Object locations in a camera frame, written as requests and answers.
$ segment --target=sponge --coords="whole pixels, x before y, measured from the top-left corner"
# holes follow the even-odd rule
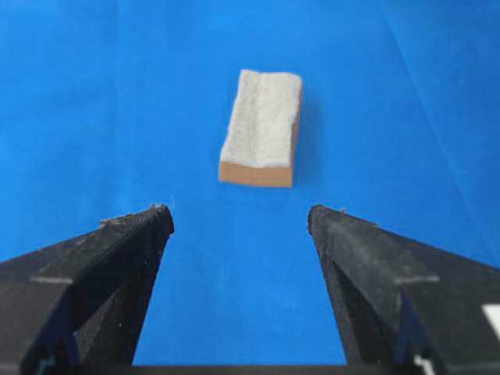
[[[291,187],[301,102],[299,76],[242,70],[220,153],[219,179]]]

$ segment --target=white sponge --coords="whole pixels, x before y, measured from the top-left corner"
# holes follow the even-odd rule
[[[291,167],[302,80],[291,73],[242,70],[221,162]]]

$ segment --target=blue cloth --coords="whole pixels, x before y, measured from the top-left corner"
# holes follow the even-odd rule
[[[0,260],[166,203],[136,363],[342,363],[323,203],[500,265],[496,1],[0,1]],[[304,80],[295,185],[220,184],[240,69]]]

